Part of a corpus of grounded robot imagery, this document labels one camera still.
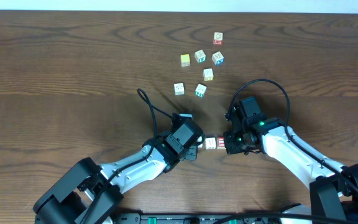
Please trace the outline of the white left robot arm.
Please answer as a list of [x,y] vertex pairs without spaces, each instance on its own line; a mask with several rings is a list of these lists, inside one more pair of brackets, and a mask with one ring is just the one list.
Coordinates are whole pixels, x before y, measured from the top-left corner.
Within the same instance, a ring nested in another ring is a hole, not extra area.
[[145,181],[170,172],[204,140],[169,132],[149,139],[125,159],[97,165],[87,157],[71,167],[33,206],[41,223],[107,223],[124,193]]

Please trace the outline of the red U wooden block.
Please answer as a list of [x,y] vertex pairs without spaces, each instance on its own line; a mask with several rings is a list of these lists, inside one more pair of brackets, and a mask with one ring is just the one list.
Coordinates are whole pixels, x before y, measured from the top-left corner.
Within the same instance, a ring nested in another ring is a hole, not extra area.
[[225,138],[224,137],[218,137],[217,138],[217,149],[226,149],[225,145]]

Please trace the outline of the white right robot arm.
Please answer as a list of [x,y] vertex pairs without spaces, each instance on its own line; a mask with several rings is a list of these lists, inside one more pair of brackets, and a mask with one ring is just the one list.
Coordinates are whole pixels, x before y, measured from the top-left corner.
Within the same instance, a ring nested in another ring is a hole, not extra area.
[[358,223],[358,164],[332,160],[302,140],[286,121],[268,119],[253,98],[233,103],[225,115],[228,154],[259,153],[274,158],[309,190],[310,205],[291,205],[278,214],[251,215],[244,221],[278,223]]

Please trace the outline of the green duck wooden block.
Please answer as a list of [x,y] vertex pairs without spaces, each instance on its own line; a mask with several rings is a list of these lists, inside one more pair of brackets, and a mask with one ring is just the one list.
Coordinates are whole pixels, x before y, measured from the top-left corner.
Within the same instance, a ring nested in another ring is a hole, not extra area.
[[197,139],[197,147],[198,148],[202,148],[203,147],[203,143],[204,143],[204,137],[200,136],[198,139]]

